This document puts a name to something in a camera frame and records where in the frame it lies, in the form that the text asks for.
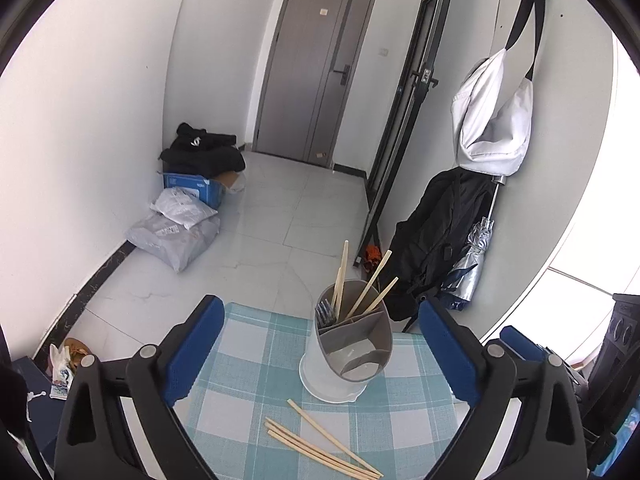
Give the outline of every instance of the black bag strap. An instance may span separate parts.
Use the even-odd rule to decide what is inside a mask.
[[[536,56],[538,55],[538,49],[540,47],[540,39],[542,38],[542,27],[545,23],[545,0],[520,0],[520,7],[518,7],[516,19],[513,21],[513,27],[511,28],[511,33],[509,34],[509,39],[505,46],[505,48],[509,50],[518,41],[524,27],[527,25],[527,21],[529,21],[529,15],[531,14],[531,9],[533,9],[534,5],[536,8],[536,47],[533,54],[531,68],[525,76],[529,81],[533,80],[533,67],[536,63]]]

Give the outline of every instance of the white container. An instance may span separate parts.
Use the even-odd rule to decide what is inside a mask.
[[[366,284],[367,282],[363,280],[344,282],[340,319],[335,328],[331,328],[336,332],[329,336],[334,339],[330,348],[323,344],[323,341],[327,341],[327,336],[321,337],[321,334],[327,333],[329,329],[319,330],[316,316],[314,316],[314,326],[307,339],[306,351],[300,359],[298,370],[306,390],[324,402],[337,404],[356,400],[367,387],[367,383],[384,369],[391,355],[391,325],[384,302],[381,301],[369,315],[362,316],[362,312],[378,296],[374,287],[367,291],[367,295],[350,320],[344,322],[344,317],[349,313]],[[324,299],[330,301],[333,293],[334,286],[331,285],[320,295],[318,301]],[[344,339],[345,344],[337,343],[333,336],[345,333],[348,334]],[[365,362],[345,371],[347,364],[356,365],[361,360]]]

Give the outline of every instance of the black backpack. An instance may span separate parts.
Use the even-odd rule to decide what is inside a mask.
[[[431,179],[415,211],[396,224],[393,254],[380,271],[381,289],[398,277],[385,297],[391,319],[415,316],[416,298],[442,284],[462,256],[471,228],[488,215],[494,188],[491,175],[464,168]]]

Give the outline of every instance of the gray wooden door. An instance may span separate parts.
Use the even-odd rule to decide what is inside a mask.
[[[325,166],[371,0],[287,0],[255,149]]]

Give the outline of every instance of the door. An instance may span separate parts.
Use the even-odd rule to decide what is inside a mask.
[[[372,0],[287,0],[256,131],[258,152],[327,166]]]
[[[370,209],[365,221],[356,264],[371,240],[386,199],[398,174],[402,157],[414,129],[420,106],[430,87],[437,84],[433,78],[436,53],[440,46],[450,0],[423,0],[402,72],[396,98],[378,147],[371,176],[367,182]]]

